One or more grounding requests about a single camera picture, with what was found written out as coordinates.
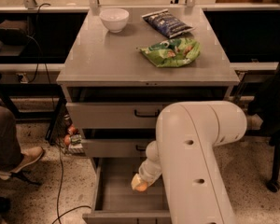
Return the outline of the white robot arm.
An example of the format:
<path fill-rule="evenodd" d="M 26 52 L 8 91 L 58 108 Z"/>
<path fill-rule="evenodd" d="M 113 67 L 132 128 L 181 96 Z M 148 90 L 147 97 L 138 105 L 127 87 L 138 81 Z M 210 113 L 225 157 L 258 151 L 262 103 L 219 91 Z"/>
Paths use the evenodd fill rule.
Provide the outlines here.
<path fill-rule="evenodd" d="M 172 224 L 236 224 L 214 147 L 240 140 L 246 128 L 244 111 L 231 102 L 166 106 L 132 189 L 144 191 L 162 178 Z"/>

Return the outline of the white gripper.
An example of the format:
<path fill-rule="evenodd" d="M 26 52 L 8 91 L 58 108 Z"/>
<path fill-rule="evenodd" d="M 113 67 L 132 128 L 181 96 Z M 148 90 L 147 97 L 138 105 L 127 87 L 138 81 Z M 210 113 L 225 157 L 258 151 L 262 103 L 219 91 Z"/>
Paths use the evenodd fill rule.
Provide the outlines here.
<path fill-rule="evenodd" d="M 147 183 L 151 186 L 155 183 L 161 176 L 161 165 L 158 162 L 146 159 L 141 163 L 138 171 L 139 174 L 135 174 L 131 182 L 133 190 L 136 190 L 136 187 L 141 184 Z"/>

